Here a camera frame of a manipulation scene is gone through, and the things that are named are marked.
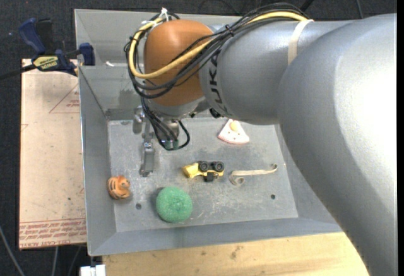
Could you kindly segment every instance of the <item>black carpet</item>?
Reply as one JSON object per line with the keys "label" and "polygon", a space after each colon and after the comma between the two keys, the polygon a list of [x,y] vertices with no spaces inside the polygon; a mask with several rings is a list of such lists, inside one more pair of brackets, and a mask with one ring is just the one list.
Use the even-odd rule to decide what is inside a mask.
{"label": "black carpet", "polygon": [[[26,19],[51,18],[54,39],[75,48],[73,10],[113,9],[159,12],[161,7],[175,13],[238,15],[259,5],[286,1],[301,6],[305,0],[0,0],[0,75],[20,67],[20,59],[33,55],[18,36],[18,27]],[[346,20],[397,12],[397,0],[315,0],[307,14],[315,20]],[[0,226],[25,275],[50,275],[54,248],[19,251],[18,194],[20,164],[19,76],[0,81]],[[56,275],[66,275],[77,252],[76,246],[59,248]],[[89,265],[85,248],[81,249],[77,267]],[[18,271],[0,241],[0,275],[18,275]]]}

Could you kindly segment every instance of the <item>cardboard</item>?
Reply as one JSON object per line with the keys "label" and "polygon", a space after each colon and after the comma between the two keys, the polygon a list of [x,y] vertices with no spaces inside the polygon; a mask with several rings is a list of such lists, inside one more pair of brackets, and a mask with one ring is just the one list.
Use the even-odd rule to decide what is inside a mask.
{"label": "cardboard", "polygon": [[78,78],[21,75],[19,248],[86,242]]}

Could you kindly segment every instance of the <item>green sponge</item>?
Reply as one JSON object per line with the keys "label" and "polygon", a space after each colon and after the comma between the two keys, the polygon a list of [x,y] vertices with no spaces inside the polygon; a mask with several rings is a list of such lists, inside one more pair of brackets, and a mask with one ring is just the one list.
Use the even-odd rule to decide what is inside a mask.
{"label": "green sponge", "polygon": [[166,222],[176,223],[188,219],[192,213],[192,199],[180,188],[162,189],[156,199],[157,213]]}

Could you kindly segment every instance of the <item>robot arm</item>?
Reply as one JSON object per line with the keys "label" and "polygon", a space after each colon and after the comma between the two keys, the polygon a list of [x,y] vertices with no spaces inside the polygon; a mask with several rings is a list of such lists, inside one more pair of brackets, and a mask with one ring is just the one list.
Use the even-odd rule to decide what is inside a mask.
{"label": "robot arm", "polygon": [[298,168],[370,273],[398,274],[396,15],[317,23],[295,9],[263,10],[216,31],[155,21],[141,28],[150,31],[144,74],[135,40],[128,63],[160,121],[156,134],[177,137],[170,126],[206,108],[280,124]]}

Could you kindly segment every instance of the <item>white plastic piece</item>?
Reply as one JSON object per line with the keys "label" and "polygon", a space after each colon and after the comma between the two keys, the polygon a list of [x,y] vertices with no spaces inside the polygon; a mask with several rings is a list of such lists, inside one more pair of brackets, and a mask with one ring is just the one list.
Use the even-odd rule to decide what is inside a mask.
{"label": "white plastic piece", "polygon": [[228,143],[241,145],[250,141],[250,137],[242,128],[240,122],[229,119],[218,135],[218,138]]}
{"label": "white plastic piece", "polygon": [[80,268],[80,276],[106,276],[105,265],[95,267],[84,266]]}

